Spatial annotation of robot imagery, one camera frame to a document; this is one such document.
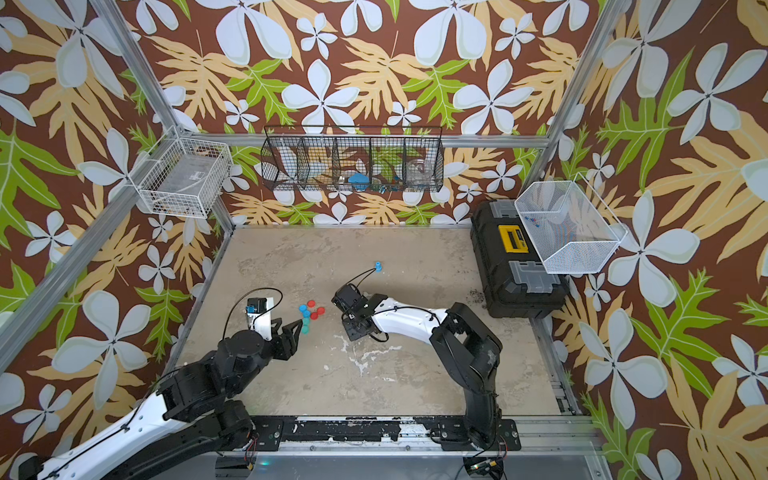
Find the white mesh basket right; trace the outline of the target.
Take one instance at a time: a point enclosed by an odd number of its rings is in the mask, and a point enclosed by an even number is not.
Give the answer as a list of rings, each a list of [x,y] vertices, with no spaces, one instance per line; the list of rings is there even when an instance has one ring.
[[[574,180],[533,182],[514,206],[550,274],[597,274],[628,235],[628,228],[581,174]]]

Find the black toolbox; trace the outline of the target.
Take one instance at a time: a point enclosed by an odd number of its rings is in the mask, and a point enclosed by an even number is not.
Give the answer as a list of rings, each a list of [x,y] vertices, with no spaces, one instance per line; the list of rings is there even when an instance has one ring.
[[[566,278],[546,271],[513,200],[479,204],[470,239],[492,317],[543,318],[564,306]]]

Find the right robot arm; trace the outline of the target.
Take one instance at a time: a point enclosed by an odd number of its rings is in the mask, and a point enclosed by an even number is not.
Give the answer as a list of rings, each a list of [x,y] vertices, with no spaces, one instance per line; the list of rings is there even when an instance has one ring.
[[[428,309],[383,294],[367,297],[352,283],[340,287],[332,303],[351,341],[396,334],[431,345],[464,391],[467,441],[480,449],[494,444],[501,421],[496,374],[503,345],[471,308],[456,302],[447,309]]]

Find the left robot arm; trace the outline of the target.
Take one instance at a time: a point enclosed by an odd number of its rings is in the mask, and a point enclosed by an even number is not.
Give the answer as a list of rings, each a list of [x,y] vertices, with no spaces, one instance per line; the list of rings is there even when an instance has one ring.
[[[256,443],[238,400],[273,360],[297,351],[302,321],[270,324],[271,337],[241,330],[202,359],[164,376],[125,417],[85,443],[20,463],[20,479],[150,479],[193,457]]]

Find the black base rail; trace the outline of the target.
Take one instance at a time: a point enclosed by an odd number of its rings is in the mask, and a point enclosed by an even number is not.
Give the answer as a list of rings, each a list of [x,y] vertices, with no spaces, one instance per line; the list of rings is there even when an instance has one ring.
[[[287,444],[322,442],[350,446],[413,444],[441,451],[481,450],[480,434],[466,425],[461,415],[297,417],[258,415],[251,418],[256,450],[275,452]]]

